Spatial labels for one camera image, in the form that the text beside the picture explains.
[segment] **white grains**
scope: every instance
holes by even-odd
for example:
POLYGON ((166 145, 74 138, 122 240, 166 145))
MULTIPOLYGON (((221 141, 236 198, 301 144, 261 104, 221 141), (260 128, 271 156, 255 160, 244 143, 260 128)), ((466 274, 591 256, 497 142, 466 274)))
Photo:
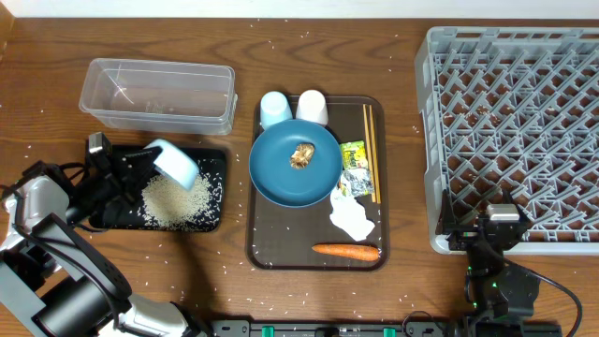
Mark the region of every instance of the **white grains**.
POLYGON ((191 191, 164 175, 152 177, 148 186, 141 191, 143 215, 146 223, 160 227, 173 227, 180 223, 193 222, 194 217, 210 208, 208 179, 196 177, 191 191))

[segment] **brown tray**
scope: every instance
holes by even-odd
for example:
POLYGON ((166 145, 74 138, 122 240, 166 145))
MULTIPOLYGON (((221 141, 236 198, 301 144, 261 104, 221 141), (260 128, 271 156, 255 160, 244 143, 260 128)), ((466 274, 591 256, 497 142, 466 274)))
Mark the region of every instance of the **brown tray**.
MULTIPOLYGON (((298 96, 289 97, 291 109, 296 110, 298 96)), ((387 160, 385 151, 385 121, 381 105, 362 96, 328 96, 328 130, 340 142, 365 140, 362 106, 373 106, 376 134, 378 176, 381 204, 373 203, 371 196, 358 198, 366 209, 366 217, 374 222, 368 238, 355 242, 345 231, 329 219, 332 212, 330 198, 317 204, 292 209, 276 205, 264 198, 252 185, 250 190, 246 254, 257 268, 265 270, 310 271, 375 271, 389 257, 387 160), (326 256, 312 250, 317 243, 356 243, 376 246, 381 252, 378 261, 366 262, 346 257, 326 256)), ((254 118, 254 141, 260 135, 260 107, 254 118)))

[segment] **white napkin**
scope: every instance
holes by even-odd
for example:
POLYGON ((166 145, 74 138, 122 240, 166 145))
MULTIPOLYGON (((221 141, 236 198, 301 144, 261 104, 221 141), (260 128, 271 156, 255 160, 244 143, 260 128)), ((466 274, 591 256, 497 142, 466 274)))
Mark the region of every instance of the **white napkin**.
POLYGON ((343 229, 357 242, 366 240, 374 229, 374 223, 366 219, 364 207, 353 197, 344 197, 337 187, 330 193, 330 204, 333 206, 330 214, 333 225, 343 229))

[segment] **brown food item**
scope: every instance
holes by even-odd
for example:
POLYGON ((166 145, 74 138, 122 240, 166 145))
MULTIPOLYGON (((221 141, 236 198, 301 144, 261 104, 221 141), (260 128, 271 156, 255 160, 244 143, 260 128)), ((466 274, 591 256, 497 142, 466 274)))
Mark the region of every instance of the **brown food item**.
POLYGON ((354 258, 362 261, 376 261, 378 249, 358 244, 316 244, 312 247, 317 253, 354 258))
POLYGON ((300 144, 296 148, 296 151, 291 154, 291 167, 293 169, 305 169, 314 155, 314 146, 312 144, 300 144))

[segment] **black tray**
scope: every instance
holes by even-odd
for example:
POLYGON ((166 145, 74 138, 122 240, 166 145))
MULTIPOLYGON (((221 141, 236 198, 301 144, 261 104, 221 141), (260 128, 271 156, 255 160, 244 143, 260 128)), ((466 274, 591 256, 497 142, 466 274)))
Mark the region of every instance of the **black tray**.
MULTIPOLYGON (((140 146, 114 145, 112 151, 115 154, 140 150, 140 146)), ((163 228, 158 225, 146 225, 143 219, 143 200, 140 199, 135 205, 131 206, 122 199, 114 200, 110 203, 104 213, 92 216, 89 223, 95 228, 117 228, 117 229, 149 229, 149 230, 177 230, 192 232, 209 232, 215 230, 221 223, 221 211, 223 210, 223 200, 225 199, 226 185, 226 156, 220 150, 184 148, 181 149, 185 154, 197 162, 200 173, 210 173, 210 191, 213 191, 221 185, 220 199, 210 201, 212 218, 208 219, 205 214, 201 214, 195 222, 185 222, 185 226, 172 228, 163 228)))
MULTIPOLYGON (((298 96, 289 97, 295 111, 298 96)), ((355 242, 345 231, 334 226, 329 219, 332 212, 330 198, 300 209, 276 205, 264 198, 252 185, 248 210, 246 254, 257 268, 265 270, 310 271, 375 271, 389 257, 387 164, 385 152, 385 121, 381 105, 374 99, 361 96, 328 96, 328 130, 340 142, 365 140, 363 105, 373 106, 376 134, 378 176, 382 202, 372 202, 371 196, 358 198, 366 209, 366 217, 374 222, 368 238, 355 242), (354 243, 376 246, 381 252, 378 261, 327 256, 314 252, 317 243, 354 243)), ((254 118, 254 141, 260 135, 260 108, 254 118)))

